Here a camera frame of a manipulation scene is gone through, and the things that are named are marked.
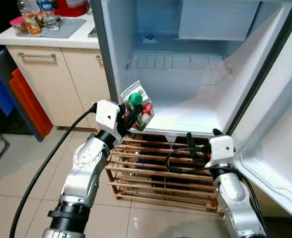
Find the wooden crate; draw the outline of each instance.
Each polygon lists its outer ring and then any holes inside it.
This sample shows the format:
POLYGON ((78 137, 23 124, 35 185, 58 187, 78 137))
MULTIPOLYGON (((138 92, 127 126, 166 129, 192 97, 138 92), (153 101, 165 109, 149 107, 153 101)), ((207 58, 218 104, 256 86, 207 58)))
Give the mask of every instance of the wooden crate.
MULTIPOLYGON (((167 169, 164 163, 167 154, 173 149, 187 147, 185 138, 177 142, 180 143, 171 147, 165 137, 160 136, 124 138, 123 144, 112 150, 105 167, 116 198, 216 212, 216 191, 209 174, 177 174, 167 169)), ((170 159, 170 164, 183 169, 204 166, 194 164, 188 151, 178 152, 170 159)))

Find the water bottle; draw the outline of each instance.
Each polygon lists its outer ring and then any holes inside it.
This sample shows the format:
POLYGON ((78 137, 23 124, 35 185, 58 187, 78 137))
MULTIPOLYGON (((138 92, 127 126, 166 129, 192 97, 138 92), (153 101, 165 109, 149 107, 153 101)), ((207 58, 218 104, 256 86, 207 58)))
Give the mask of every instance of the water bottle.
POLYGON ((57 31, 59 24, 55 13, 53 12, 53 6, 50 0, 37 0, 39 8, 42 13, 43 22, 49 31, 57 31))
POLYGON ((29 0, 17 0, 17 6, 21 15, 23 16, 29 34, 39 34, 41 32, 41 28, 36 21, 35 13, 37 10, 35 7, 30 3, 29 0))

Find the door shelf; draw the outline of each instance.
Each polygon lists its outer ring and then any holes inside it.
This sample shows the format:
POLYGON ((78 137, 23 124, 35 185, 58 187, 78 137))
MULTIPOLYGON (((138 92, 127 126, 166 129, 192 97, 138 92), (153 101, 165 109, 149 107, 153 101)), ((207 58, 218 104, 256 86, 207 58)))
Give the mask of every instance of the door shelf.
POLYGON ((199 56, 190 54, 161 54, 134 52, 128 69, 198 71, 203 75, 203 85, 217 85, 231 74, 222 56, 199 56))

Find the cabinet door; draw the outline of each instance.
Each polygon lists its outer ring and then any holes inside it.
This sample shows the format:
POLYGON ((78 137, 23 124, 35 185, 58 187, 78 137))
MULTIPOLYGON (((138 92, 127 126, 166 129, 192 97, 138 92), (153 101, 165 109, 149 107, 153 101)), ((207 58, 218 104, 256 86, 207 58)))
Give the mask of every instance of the cabinet door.
MULTIPOLYGON (((84 110, 61 48, 7 48, 53 125, 71 126, 84 110)), ((88 127, 87 120, 78 127, 88 127)))
MULTIPOLYGON (((63 48, 62 52, 84 110, 110 98, 100 50, 63 48)), ((96 128, 94 114, 88 116, 88 123, 96 128)))

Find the black motor joint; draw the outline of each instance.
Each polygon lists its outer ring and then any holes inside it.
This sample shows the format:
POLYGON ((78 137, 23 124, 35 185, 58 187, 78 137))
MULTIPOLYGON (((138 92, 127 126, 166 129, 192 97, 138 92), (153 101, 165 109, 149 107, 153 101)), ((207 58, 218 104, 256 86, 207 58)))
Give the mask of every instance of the black motor joint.
POLYGON ((89 214, 89 207, 76 203, 59 202, 56 209, 48 213, 48 217, 52 217, 50 228, 83 233, 89 214))

